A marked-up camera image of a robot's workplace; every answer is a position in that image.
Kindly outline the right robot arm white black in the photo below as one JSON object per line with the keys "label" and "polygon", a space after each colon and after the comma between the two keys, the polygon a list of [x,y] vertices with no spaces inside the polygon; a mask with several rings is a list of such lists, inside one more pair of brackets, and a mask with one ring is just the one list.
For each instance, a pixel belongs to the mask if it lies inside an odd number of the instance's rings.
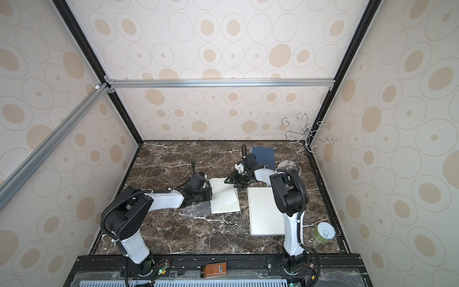
{"label": "right robot arm white black", "polygon": [[298,172],[287,168],[260,165],[255,155],[242,151],[241,161],[225,180],[237,188],[246,188],[253,182],[271,186],[274,202],[284,219],[284,246],[282,261],[287,273],[300,271],[308,257],[304,245],[302,222],[309,197]]}

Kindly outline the small grid spiral notebook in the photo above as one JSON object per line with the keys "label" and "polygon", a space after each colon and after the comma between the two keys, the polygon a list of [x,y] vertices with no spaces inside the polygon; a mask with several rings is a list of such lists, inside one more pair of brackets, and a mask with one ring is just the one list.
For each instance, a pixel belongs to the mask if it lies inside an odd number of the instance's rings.
{"label": "small grid spiral notebook", "polygon": [[209,182],[212,188],[212,214],[240,212],[239,197],[233,184],[226,184],[225,178],[212,178]]}

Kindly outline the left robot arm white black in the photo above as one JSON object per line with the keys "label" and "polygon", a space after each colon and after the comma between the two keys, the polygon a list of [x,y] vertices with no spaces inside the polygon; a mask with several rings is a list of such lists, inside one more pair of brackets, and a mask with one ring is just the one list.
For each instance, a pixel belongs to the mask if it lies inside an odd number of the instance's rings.
{"label": "left robot arm white black", "polygon": [[203,172],[191,175],[184,185],[166,191],[141,190],[130,185],[102,212],[100,229],[115,241],[125,257],[141,265],[150,255],[140,232],[147,213],[182,209],[211,199],[212,188]]}

